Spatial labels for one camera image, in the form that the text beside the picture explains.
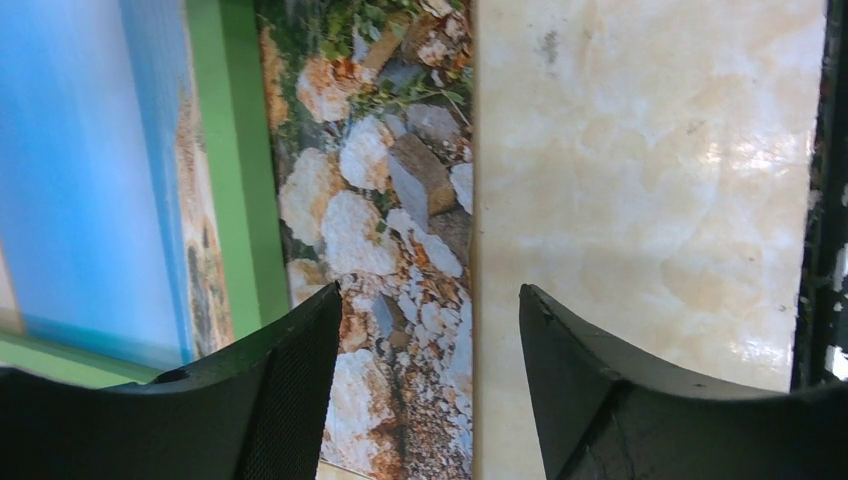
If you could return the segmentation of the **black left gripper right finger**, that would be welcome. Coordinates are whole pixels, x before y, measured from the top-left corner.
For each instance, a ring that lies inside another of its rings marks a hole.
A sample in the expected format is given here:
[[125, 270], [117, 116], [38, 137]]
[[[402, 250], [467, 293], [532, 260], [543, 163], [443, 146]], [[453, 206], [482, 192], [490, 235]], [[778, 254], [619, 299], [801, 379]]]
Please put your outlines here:
[[654, 356], [534, 285], [520, 336], [550, 479], [843, 479], [847, 386], [790, 393]]

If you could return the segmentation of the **beach landscape photo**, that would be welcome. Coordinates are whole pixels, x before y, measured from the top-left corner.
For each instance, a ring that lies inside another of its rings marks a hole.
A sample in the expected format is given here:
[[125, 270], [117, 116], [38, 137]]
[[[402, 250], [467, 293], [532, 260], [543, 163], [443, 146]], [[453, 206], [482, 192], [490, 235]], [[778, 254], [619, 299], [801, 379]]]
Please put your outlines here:
[[249, 1], [289, 309], [342, 299], [322, 458], [472, 475], [467, 1]]

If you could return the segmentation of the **green wooden picture frame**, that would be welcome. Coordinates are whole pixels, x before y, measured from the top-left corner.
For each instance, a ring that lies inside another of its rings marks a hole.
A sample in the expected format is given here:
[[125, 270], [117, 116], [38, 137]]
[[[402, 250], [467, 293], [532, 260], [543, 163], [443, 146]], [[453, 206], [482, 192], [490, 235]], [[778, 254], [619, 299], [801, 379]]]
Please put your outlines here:
[[146, 381], [288, 308], [249, 1], [1, 5], [1, 362]]

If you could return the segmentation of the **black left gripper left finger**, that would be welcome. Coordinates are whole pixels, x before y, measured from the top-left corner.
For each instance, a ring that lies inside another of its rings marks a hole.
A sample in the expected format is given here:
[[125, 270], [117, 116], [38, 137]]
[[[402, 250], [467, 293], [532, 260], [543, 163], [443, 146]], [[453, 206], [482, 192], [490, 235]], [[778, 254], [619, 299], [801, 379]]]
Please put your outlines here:
[[147, 384], [1, 371], [5, 479], [312, 479], [339, 347], [330, 283], [279, 320]]

